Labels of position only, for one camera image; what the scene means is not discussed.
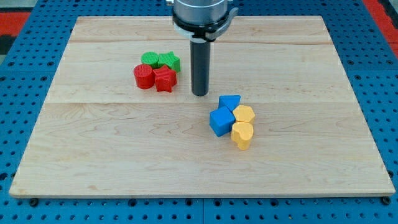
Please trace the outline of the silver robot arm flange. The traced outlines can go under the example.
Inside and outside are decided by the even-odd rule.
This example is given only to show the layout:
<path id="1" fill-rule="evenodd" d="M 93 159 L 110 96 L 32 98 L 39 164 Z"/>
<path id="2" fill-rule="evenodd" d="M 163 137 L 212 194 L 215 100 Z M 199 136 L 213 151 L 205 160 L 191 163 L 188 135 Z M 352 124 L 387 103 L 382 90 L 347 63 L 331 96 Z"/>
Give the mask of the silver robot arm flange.
<path id="1" fill-rule="evenodd" d="M 191 42 L 214 42 L 238 15 L 229 0 L 166 0 L 175 31 Z"/>

